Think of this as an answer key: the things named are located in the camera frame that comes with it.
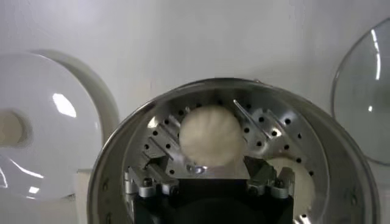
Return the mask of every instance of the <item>perforated metal plate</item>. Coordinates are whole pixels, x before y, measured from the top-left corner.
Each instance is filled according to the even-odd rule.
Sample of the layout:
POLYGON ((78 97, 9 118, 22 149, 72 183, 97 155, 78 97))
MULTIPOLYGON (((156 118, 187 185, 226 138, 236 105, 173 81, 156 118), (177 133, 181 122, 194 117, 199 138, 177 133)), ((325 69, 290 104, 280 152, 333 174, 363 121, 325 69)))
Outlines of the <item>perforated metal plate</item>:
POLYGON ((244 163, 224 167, 197 166, 180 150, 180 123, 191 110, 220 105, 239 120, 246 140, 245 154, 271 159, 288 157, 302 163, 312 175, 316 197, 306 216, 322 215, 328 192, 328 168, 324 149, 310 124, 287 102, 272 94, 245 89, 205 89, 177 96, 155 108, 138 126, 129 142, 125 166, 139 163, 140 152, 151 158, 170 157, 166 173, 176 178, 247 178, 244 163))

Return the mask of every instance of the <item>metal rim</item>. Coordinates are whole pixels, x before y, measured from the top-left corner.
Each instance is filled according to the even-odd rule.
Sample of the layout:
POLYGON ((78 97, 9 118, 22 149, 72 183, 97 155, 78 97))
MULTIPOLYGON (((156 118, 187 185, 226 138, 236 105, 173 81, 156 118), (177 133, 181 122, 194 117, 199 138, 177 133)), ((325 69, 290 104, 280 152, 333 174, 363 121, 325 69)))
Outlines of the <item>metal rim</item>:
POLYGON ((145 121, 135 124, 139 134, 131 134, 132 139, 136 140, 129 141, 125 158, 131 159, 125 159, 124 167, 138 163, 136 158, 140 152, 151 157, 165 152, 172 158, 168 160, 165 172, 175 178, 248 178, 243 175, 246 169, 238 164, 223 168, 197 167, 180 154, 177 134, 184 114, 207 105, 223 105, 241 124, 242 136, 247 143, 244 149, 247 156, 263 159, 285 157, 294 164, 301 163, 304 166, 306 171, 301 173, 310 175, 308 179, 314 182, 313 195, 315 191, 316 197, 313 196, 312 206, 308 209, 297 209, 298 206, 294 218, 298 219, 299 214, 305 214, 307 219, 320 220, 326 211, 330 187, 328 160, 322 143, 309 122, 292 105, 283 98, 274 97, 271 92, 263 91, 264 88, 247 82, 216 82, 171 93, 158 102, 153 112, 146 112, 145 121))
MULTIPOLYGON (((104 145, 104 148, 102 149, 102 151, 101 151, 101 153, 99 155, 99 159, 98 159, 98 161, 96 162, 96 164, 94 166, 92 177, 90 178, 90 185, 88 187, 88 204, 87 204, 87 211, 88 211, 88 219, 89 220, 93 220, 95 218, 94 217, 94 213, 93 213, 93 207, 92 207, 92 204, 91 204, 91 201, 94 201, 92 193, 93 193, 94 188, 99 187, 99 186, 93 186, 93 184, 92 184, 92 183, 96 182, 99 179, 99 176, 96 175, 95 171, 98 170, 99 166, 102 164, 102 160, 101 159, 104 156, 107 156, 107 154, 111 150, 110 148, 112 147, 113 144, 115 144, 118 135, 120 135, 122 133, 122 127, 125 126, 125 124, 128 123, 128 121, 130 121, 131 118, 134 115, 138 115, 139 113, 141 113, 147 107, 154 107, 156 100, 165 97, 167 94, 171 94, 173 91, 180 91, 181 89, 185 89, 185 88, 187 88, 189 86, 211 84, 211 83, 214 83, 214 82, 221 82, 221 81, 222 82, 232 82, 232 81, 234 81, 234 82, 242 82, 242 83, 244 83, 244 82, 247 82, 247 83, 252 82, 250 80, 243 80, 243 79, 208 79, 208 80, 201 80, 201 81, 198 81, 198 82, 189 83, 187 85, 180 86, 180 87, 178 87, 178 88, 176 88, 176 89, 174 89, 174 90, 172 90, 172 91, 170 91, 170 92, 168 92, 166 94, 163 94, 163 95, 155 98, 154 100, 150 100, 148 103, 144 104, 142 107, 140 107, 139 109, 134 111, 123 122, 121 122, 119 127, 113 132, 113 134, 108 139, 107 143, 104 145)), ((260 85, 262 88, 270 89, 270 90, 272 90, 272 91, 274 91, 276 93, 286 94, 285 90, 282 90, 282 89, 279 89, 279 88, 275 88, 275 87, 269 86, 269 85, 264 85, 262 83, 252 82, 251 85, 260 85)), ((321 116, 330 118, 330 116, 327 113, 325 113, 324 111, 319 109, 317 106, 312 104, 310 101, 308 101, 308 100, 306 100, 306 99, 304 99, 304 98, 302 98, 302 97, 300 97, 300 96, 298 96, 296 94, 292 94, 290 92, 289 92, 289 94, 291 95, 292 98, 295 98, 295 100, 297 100, 298 102, 301 102, 301 103, 307 104, 308 106, 311 106, 312 107, 311 110, 314 111, 315 113, 318 113, 321 116)), ((374 223, 377 223, 380 220, 380 211, 378 210, 379 209, 378 192, 377 192, 377 188, 376 188, 376 184, 375 184, 375 181, 374 181, 374 177, 373 177, 373 175, 371 173, 369 165, 368 165, 367 161, 365 160, 364 155, 359 150, 358 146, 353 141, 353 139, 347 134, 347 132, 336 121, 334 121, 333 119, 329 119, 329 125, 334 127, 335 130, 339 131, 340 134, 342 135, 342 137, 344 138, 345 142, 349 143, 352 146, 350 152, 352 152, 354 154, 355 158, 353 160, 355 160, 355 162, 360 163, 361 166, 362 166, 362 169, 358 169, 357 170, 357 174, 360 173, 364 177, 364 179, 367 180, 366 184, 371 186, 368 189, 369 193, 370 193, 369 194, 370 195, 369 207, 374 212, 371 213, 370 220, 372 222, 374 222, 374 223)))
MULTIPOLYGON (((386 22, 390 22, 390 18, 386 18, 385 20, 383 20, 382 22, 378 23, 377 25, 375 25, 374 27, 371 27, 371 29, 369 29, 366 33, 363 34, 362 37, 359 38, 359 40, 357 40, 353 45, 352 47, 348 50, 347 54, 344 56, 344 58, 342 58, 341 60, 341 63, 339 65, 339 67, 337 68, 337 71, 336 71, 336 75, 335 77, 333 78, 333 83, 332 83, 332 87, 331 87, 331 95, 330 95, 330 112, 331 112, 331 116, 337 121, 337 117, 336 117, 336 113, 335 113, 335 98, 336 98, 336 87, 337 87, 337 84, 338 84, 338 80, 339 80, 339 76, 340 76, 340 70, 344 67, 344 63, 346 62, 346 60, 350 57, 350 55, 352 54, 353 50, 361 43, 361 41, 370 34, 370 31, 372 29, 376 29, 378 27, 380 27, 382 24, 386 23, 386 22)), ((373 163, 376 163, 376 164, 379 164, 379 165, 382 165, 382 166, 390 166, 390 163, 385 163, 385 162, 382 162, 382 161, 379 161, 379 160, 376 160, 376 159, 373 159, 371 158, 370 156, 367 156, 365 153, 363 153, 364 157, 366 157, 366 159, 368 159, 369 161, 373 162, 373 163)))

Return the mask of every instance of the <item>hole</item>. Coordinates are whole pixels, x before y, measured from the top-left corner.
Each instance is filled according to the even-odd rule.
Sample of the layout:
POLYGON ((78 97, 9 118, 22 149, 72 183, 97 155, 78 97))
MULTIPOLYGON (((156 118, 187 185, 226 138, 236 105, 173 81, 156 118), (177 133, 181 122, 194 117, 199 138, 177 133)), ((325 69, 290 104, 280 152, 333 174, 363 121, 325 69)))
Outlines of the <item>hole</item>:
POLYGON ((111 224, 111 213, 107 214, 107 216, 105 217, 105 222, 106 224, 111 224))
POLYGON ((351 204, 352 205, 357 205, 358 204, 358 198, 356 197, 355 194, 352 194, 351 204))
POLYGON ((108 189, 108 184, 107 184, 107 183, 104 183, 104 184, 103 184, 103 191, 107 191, 107 189, 108 189))
POLYGON ((103 191, 107 191, 108 190, 108 179, 106 179, 103 183, 103 191))

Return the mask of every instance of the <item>white dough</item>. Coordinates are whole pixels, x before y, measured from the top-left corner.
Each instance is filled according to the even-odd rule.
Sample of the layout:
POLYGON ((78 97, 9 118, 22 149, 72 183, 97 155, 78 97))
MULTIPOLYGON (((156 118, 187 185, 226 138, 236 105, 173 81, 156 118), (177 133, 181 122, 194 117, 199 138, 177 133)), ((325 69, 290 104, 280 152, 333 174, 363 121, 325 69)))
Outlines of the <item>white dough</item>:
POLYGON ((306 168, 288 158, 275 158, 267 160, 279 174, 283 167, 289 167, 295 173, 294 188, 294 218, 307 214, 315 197, 314 181, 306 168))
POLYGON ((191 111, 182 122, 179 136, 183 154, 200 166, 224 166, 238 159, 244 149, 238 120, 220 106, 191 111))

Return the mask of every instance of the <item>black base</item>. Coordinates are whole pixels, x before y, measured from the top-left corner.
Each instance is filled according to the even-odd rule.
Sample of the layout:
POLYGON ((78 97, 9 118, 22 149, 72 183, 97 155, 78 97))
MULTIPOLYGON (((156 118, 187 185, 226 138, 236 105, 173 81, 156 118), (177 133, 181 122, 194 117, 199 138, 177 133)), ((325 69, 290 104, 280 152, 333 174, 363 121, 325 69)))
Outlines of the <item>black base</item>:
POLYGON ((136 224, 291 224, 293 198, 251 196, 246 180, 181 179, 175 196, 137 197, 136 224))

